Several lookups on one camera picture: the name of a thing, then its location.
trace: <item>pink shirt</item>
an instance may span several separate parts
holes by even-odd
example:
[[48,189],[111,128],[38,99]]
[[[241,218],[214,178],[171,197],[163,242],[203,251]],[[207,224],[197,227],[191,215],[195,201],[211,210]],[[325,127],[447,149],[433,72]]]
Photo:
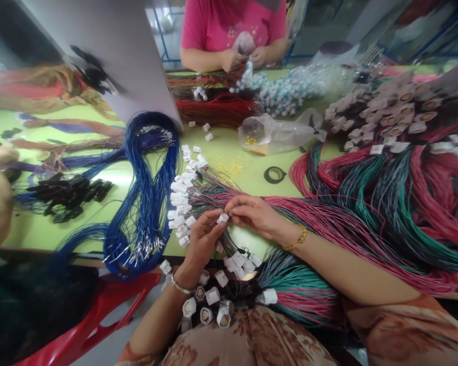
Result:
[[254,0],[187,0],[182,48],[234,48],[248,55],[286,37],[284,0],[275,13]]

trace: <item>black tape roll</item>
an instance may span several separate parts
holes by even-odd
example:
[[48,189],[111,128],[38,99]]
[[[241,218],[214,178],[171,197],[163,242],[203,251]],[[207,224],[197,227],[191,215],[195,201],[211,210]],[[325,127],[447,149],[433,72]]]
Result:
[[[273,179],[270,177],[270,172],[276,172],[278,174],[278,179]],[[285,173],[281,168],[269,167],[267,170],[265,170],[264,177],[268,183],[278,184],[285,178],[286,175],[287,173]]]

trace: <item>hand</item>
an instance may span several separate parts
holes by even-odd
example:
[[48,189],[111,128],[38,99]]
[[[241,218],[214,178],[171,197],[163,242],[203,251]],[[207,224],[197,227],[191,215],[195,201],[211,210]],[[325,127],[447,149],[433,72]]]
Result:
[[14,163],[19,160],[19,152],[16,149],[0,146],[0,165]]
[[232,216],[236,225],[248,225],[264,238],[278,242],[283,239],[285,232],[295,226],[260,197],[236,196],[229,201],[224,211]]
[[227,73],[235,66],[239,65],[243,60],[244,56],[234,51],[232,48],[228,48],[226,51],[220,53],[222,69]]
[[200,216],[197,222],[192,225],[188,253],[185,257],[185,261],[177,271],[177,273],[179,271],[183,273],[183,275],[180,275],[180,281],[183,282],[183,285],[186,286],[184,288],[186,289],[192,289],[197,285],[202,271],[205,266],[209,264],[216,240],[228,226],[227,222],[217,224],[217,219],[223,212],[224,211],[221,209],[206,211]]
[[254,68],[265,65],[266,62],[266,47],[257,47],[251,55],[249,60],[253,63]]

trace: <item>brown floral dress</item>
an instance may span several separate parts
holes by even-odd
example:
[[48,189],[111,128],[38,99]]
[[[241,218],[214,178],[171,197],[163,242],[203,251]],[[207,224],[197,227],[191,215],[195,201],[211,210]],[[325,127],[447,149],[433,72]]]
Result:
[[[345,302],[354,330],[375,365],[458,365],[458,322],[436,300],[360,308]],[[228,329],[213,320],[177,338],[166,354],[135,355],[129,344],[116,366],[336,365],[305,329],[257,306],[236,313]]]

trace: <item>red plastic stool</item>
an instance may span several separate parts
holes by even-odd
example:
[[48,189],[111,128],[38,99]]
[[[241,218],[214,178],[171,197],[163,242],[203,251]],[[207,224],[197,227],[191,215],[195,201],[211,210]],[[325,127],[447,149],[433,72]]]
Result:
[[[70,365],[114,331],[128,325],[148,293],[159,283],[160,278],[159,274],[146,273],[132,282],[125,283],[119,282],[113,276],[100,277],[97,296],[83,321],[33,355],[16,363],[16,366]],[[116,283],[108,282],[106,279],[114,279]],[[135,295],[137,295],[136,300],[120,321],[107,327],[100,325],[112,310]]]

